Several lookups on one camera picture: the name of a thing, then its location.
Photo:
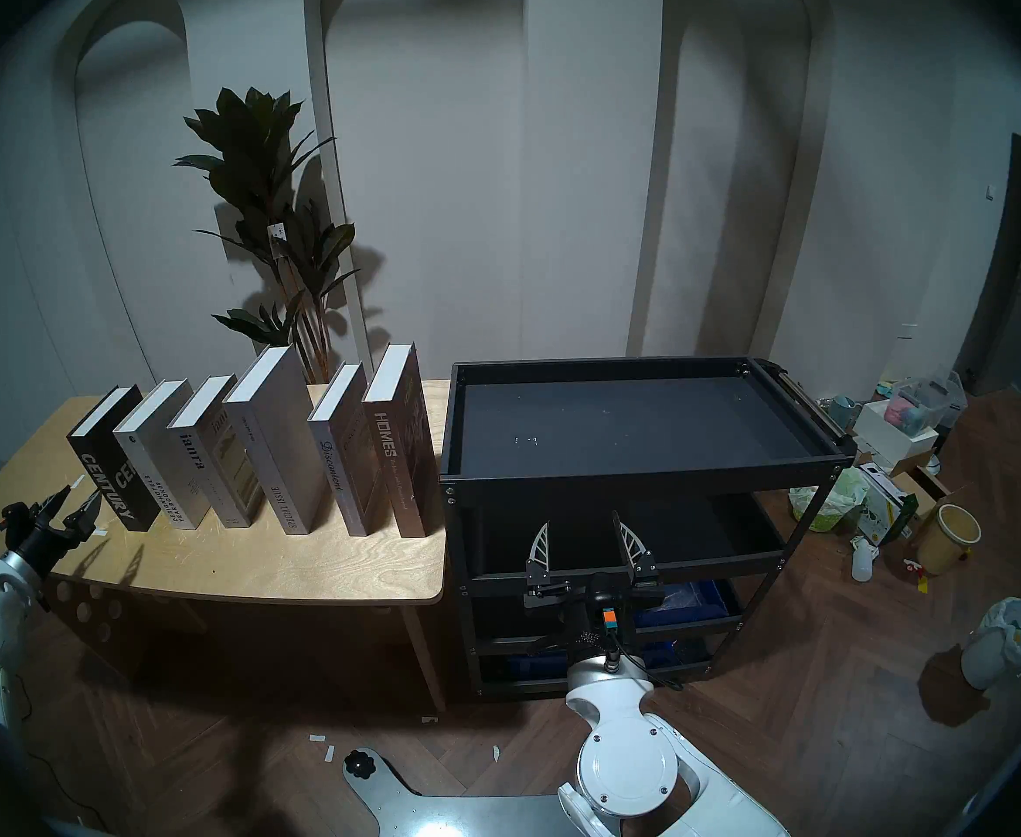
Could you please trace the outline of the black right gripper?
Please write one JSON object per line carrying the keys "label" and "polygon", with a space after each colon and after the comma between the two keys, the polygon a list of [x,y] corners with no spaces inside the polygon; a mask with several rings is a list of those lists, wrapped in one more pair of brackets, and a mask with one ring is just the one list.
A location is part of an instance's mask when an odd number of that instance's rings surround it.
{"label": "black right gripper", "polygon": [[550,524],[545,522],[536,532],[526,559],[526,584],[545,587],[524,595],[524,612],[530,618],[555,618],[560,628],[528,643],[527,654],[552,650],[566,654],[621,654],[626,640],[634,634],[633,616],[660,606],[657,558],[618,511],[612,511],[611,519],[631,584],[546,586],[550,584]]}

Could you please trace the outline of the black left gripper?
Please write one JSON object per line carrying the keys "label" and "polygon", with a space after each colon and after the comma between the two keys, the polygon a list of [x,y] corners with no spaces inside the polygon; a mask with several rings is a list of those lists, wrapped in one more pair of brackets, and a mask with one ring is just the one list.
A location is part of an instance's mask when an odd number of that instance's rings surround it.
{"label": "black left gripper", "polygon": [[[54,519],[71,490],[70,484],[66,484],[48,496],[41,503],[37,519]],[[85,541],[86,531],[95,531],[101,504],[101,491],[92,492],[84,504],[63,520],[63,530],[41,524],[30,511],[7,511],[7,555],[19,556],[34,572],[51,572],[65,554]]]}

